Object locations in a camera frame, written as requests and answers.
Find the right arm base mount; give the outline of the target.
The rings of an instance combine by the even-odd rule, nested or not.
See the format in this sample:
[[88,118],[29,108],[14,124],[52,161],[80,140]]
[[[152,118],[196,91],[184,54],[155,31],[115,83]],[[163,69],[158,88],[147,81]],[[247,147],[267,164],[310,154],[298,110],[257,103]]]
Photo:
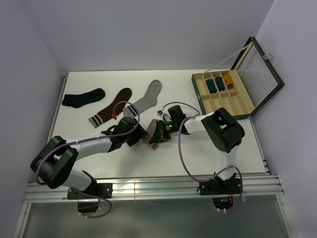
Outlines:
[[196,192],[202,196],[222,195],[222,197],[213,198],[212,202],[217,209],[228,210],[235,204],[234,195],[239,194],[239,199],[242,197],[243,185],[241,180],[236,178],[234,174],[227,180],[216,177],[207,182],[200,182]]

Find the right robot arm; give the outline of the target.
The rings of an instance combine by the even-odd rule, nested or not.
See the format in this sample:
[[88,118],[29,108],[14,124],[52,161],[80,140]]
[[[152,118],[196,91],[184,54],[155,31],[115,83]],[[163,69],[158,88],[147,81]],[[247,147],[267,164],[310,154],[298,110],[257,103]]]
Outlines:
[[[173,133],[177,133],[179,157],[186,174],[197,182],[216,179],[214,181],[216,191],[226,193],[232,186],[230,179],[234,179],[236,174],[241,173],[235,166],[235,161],[238,147],[245,136],[243,127],[225,108],[219,108],[206,115],[200,115],[200,112],[197,112],[196,115],[187,117],[180,105],[181,103],[177,102],[175,106],[168,109],[169,121],[163,119],[163,110],[158,111],[162,119],[154,120],[154,131],[148,139],[148,145],[155,148],[158,144],[169,141]],[[182,156],[181,135],[196,132],[206,132],[218,150],[217,167],[211,178],[198,179],[190,174]]]

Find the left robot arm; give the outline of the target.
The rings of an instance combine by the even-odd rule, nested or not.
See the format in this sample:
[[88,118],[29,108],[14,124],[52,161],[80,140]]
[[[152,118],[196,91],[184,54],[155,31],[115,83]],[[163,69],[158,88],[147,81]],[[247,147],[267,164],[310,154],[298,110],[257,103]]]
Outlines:
[[91,198],[96,194],[97,182],[86,171],[74,169],[75,162],[91,155],[112,152],[124,143],[131,147],[147,135],[136,119],[123,117],[117,125],[96,137],[65,140],[55,136],[31,162],[30,168],[51,189],[70,187],[85,198]]

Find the beige sock with red stripes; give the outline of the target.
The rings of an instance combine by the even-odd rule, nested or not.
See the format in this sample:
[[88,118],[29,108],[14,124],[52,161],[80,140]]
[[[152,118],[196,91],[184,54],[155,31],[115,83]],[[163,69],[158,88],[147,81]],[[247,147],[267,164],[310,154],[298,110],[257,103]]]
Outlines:
[[159,120],[158,119],[153,119],[150,124],[148,125],[148,128],[146,129],[148,135],[145,136],[142,141],[143,143],[145,143],[146,145],[148,145],[151,149],[153,150],[157,150],[159,148],[159,145],[157,143],[152,143],[150,144],[150,140],[152,139],[152,137],[154,136],[155,130],[156,130],[156,126],[157,126],[157,122]]

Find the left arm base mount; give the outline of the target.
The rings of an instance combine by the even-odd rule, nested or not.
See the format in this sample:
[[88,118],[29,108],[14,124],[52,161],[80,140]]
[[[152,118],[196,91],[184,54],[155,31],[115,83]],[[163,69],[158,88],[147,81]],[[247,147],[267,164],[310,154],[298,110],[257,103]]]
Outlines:
[[[96,183],[89,186],[85,191],[70,188],[67,193],[68,200],[77,200],[77,210],[81,216],[87,218],[100,218],[112,209],[109,199],[112,197],[112,183]],[[100,215],[93,215],[100,207],[101,201],[108,203],[108,209]]]

